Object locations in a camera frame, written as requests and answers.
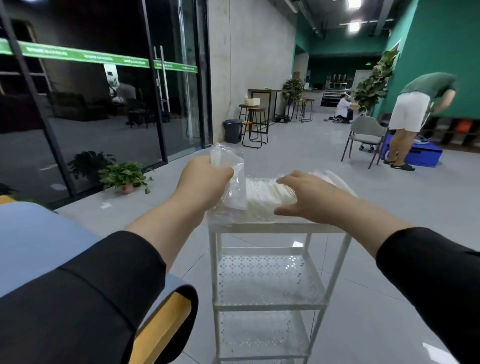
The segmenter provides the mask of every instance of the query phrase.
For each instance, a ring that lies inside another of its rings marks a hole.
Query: terracotta pot
[[[133,186],[131,184],[124,184],[120,189],[123,194],[131,194],[133,192]]]

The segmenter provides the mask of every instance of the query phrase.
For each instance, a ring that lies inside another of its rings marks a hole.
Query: left hand
[[[183,169],[173,196],[205,212],[220,201],[232,177],[232,168],[213,167],[210,156],[195,157]]]

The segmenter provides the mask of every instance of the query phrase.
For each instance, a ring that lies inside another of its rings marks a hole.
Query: green t-shirt
[[[447,90],[455,90],[456,76],[445,72],[428,73],[410,82],[400,92],[422,92],[430,96],[430,100],[442,97]]]

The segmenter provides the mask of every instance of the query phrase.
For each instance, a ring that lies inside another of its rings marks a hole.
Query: white plastic cart
[[[354,194],[343,181],[336,185]],[[325,287],[308,248],[312,234],[343,232],[334,226],[283,217],[253,222],[239,211],[234,217],[217,211],[209,214],[208,229],[216,362],[306,364],[352,237],[345,234]],[[306,233],[307,238],[302,247],[223,247],[222,234],[229,233]],[[310,338],[302,310],[318,310]]]

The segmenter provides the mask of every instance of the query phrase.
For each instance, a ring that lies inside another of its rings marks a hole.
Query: tiled floor
[[[261,149],[243,148],[246,173],[252,177],[275,177],[294,169],[331,170],[355,192],[414,224],[437,230],[448,238],[480,250],[476,227],[480,223],[480,155],[445,151],[434,169],[415,172],[374,165],[368,170],[371,154],[352,151],[352,158],[340,162],[349,126],[324,122],[328,115],[315,115],[310,123],[276,124],[270,127],[269,143]],[[181,170],[200,151],[150,172],[151,193],[135,191],[117,196],[99,193],[59,209],[86,228],[106,236],[164,201],[175,189]],[[329,279],[338,253],[341,234],[313,236],[312,259]],[[228,246],[288,246],[304,236],[280,234],[234,234],[225,237]],[[199,312],[184,354],[176,364],[212,364],[215,354],[210,278],[210,255],[205,224],[188,239],[172,273],[183,277],[198,290]],[[311,326],[313,314],[304,320]],[[426,327],[415,309],[385,279],[374,260],[353,242],[340,279],[313,348],[311,363],[320,364],[404,364],[431,363],[422,343],[444,349]]]

